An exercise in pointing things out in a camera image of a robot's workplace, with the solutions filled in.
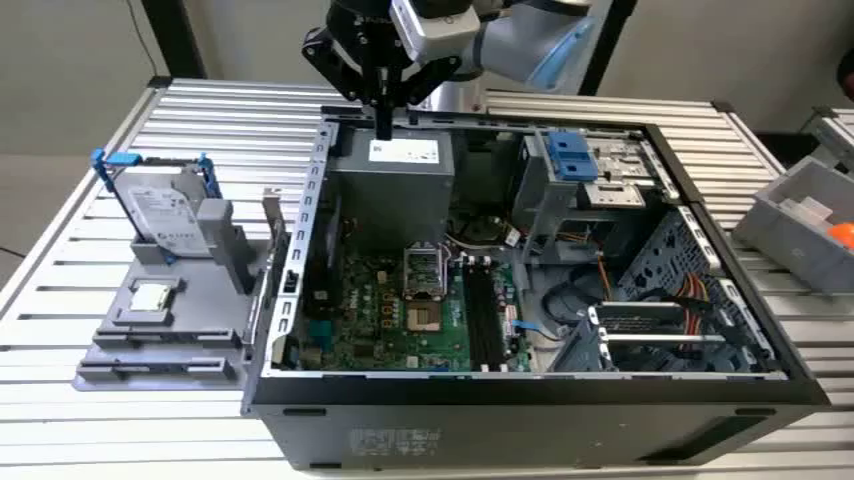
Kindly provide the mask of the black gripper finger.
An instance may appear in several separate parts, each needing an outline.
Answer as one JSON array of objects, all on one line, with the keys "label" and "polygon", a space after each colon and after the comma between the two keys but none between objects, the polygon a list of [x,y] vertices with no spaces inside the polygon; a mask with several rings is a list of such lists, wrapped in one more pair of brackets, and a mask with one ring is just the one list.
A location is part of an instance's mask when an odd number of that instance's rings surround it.
[{"label": "black gripper finger", "polygon": [[392,117],[397,108],[419,104],[449,79],[460,67],[459,57],[429,61],[409,77],[403,78],[403,68],[393,64],[383,84],[383,138],[392,138]]},{"label": "black gripper finger", "polygon": [[337,92],[349,101],[373,109],[375,138],[384,138],[384,100],[379,90],[379,70],[371,65],[356,71],[334,50],[334,39],[325,28],[310,29],[301,54]]}]

